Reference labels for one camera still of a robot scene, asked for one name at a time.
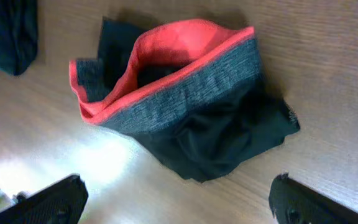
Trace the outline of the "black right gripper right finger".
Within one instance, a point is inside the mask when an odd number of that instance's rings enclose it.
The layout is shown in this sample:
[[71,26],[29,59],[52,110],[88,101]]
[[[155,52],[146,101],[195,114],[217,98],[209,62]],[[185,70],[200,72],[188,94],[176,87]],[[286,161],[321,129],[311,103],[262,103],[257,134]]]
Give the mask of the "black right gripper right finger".
[[277,175],[268,197],[279,224],[358,224],[358,213],[290,178]]

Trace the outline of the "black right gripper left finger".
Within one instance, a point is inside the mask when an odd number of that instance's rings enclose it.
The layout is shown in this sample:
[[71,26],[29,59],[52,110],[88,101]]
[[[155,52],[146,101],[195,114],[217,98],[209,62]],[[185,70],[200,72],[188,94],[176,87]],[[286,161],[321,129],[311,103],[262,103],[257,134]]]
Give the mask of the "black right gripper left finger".
[[0,212],[0,224],[78,224],[88,200],[85,183],[72,174]]

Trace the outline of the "black pants with red waistband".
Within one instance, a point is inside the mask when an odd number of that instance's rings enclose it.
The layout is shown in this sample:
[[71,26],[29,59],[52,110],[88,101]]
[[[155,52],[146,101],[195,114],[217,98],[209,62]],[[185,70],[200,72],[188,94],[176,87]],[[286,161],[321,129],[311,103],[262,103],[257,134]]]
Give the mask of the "black pants with red waistband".
[[300,130],[267,90],[253,27],[104,20],[96,58],[71,60],[69,77],[84,122],[134,138],[183,179],[228,175]]

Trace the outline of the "black folded cloth pile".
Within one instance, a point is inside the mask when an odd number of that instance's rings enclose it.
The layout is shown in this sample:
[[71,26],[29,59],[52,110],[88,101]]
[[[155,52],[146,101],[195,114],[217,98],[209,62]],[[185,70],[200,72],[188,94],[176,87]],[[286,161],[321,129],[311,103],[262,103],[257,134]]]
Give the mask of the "black folded cloth pile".
[[0,0],[0,70],[23,74],[38,52],[37,0]]

